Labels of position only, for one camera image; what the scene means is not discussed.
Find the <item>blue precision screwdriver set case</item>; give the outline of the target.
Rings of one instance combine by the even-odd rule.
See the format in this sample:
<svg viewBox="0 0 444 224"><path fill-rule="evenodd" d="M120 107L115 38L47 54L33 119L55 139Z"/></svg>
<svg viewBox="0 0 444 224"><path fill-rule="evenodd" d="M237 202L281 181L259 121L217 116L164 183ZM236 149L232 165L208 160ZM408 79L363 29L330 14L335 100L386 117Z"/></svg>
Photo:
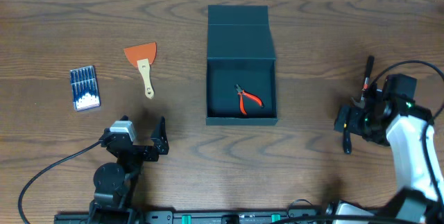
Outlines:
<svg viewBox="0 0 444 224"><path fill-rule="evenodd" d="M101 100L94 66L72 69L69 74L75 111L99 107Z"/></svg>

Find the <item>black yellow screwdriver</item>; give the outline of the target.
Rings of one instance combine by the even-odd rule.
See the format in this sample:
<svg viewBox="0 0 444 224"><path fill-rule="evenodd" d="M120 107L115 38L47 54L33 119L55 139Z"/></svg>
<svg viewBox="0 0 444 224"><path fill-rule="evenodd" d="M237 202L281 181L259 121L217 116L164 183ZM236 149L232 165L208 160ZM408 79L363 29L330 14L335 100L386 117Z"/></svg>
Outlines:
<svg viewBox="0 0 444 224"><path fill-rule="evenodd" d="M352 152L351 137L347 123L344 123L343 125L343 152L347 155L351 154Z"/></svg>

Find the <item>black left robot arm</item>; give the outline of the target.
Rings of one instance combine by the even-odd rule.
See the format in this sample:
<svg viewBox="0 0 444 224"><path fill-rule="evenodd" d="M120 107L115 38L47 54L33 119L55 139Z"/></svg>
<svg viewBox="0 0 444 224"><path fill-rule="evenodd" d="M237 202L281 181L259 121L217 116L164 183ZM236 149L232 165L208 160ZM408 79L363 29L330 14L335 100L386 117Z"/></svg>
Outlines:
<svg viewBox="0 0 444 224"><path fill-rule="evenodd" d="M99 138L101 147L116 157L116 162L100 166L93 177L94 199L89 206L88 223L144 223L141 210L132 199L145 162L156 162L169 153L165 118L161 117L151 134L152 145L136 145L137 133L127 116L106 128Z"/></svg>

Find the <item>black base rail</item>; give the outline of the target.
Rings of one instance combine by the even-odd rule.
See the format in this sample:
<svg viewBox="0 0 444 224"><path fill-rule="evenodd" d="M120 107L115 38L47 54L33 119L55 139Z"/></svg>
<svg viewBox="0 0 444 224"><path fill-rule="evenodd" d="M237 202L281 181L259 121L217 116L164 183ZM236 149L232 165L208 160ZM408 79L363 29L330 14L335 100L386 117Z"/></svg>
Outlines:
<svg viewBox="0 0 444 224"><path fill-rule="evenodd" d="M100 209L91 214L61 213L53 218L54 223L145 223L145 224L229 224L229 223L275 223L290 218L318 216L319 211L312 208L291 209L289 211L259 212L172 212L150 211L137 214L107 213Z"/></svg>

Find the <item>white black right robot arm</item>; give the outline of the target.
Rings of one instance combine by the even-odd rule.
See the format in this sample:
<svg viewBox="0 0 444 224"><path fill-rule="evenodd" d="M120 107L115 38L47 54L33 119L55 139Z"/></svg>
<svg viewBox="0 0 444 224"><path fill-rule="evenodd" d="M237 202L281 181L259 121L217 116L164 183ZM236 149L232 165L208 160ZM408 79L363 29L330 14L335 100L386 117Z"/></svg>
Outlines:
<svg viewBox="0 0 444 224"><path fill-rule="evenodd" d="M386 77L382 89L368 86L363 106L339 108L334 130L343 134L345 153L351 152L351 135L391 149L397 193L376 216L442 223L443 175L434 150L434 121L431 111L413 99L416 83L394 74Z"/></svg>

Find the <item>dark green open box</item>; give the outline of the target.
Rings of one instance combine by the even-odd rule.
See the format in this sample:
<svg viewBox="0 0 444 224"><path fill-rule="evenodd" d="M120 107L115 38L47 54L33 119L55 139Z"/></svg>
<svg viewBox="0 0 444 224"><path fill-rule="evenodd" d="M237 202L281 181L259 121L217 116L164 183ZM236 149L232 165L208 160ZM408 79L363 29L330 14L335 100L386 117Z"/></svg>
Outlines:
<svg viewBox="0 0 444 224"><path fill-rule="evenodd" d="M274 126L275 63L267 6L210 5L206 124Z"/></svg>

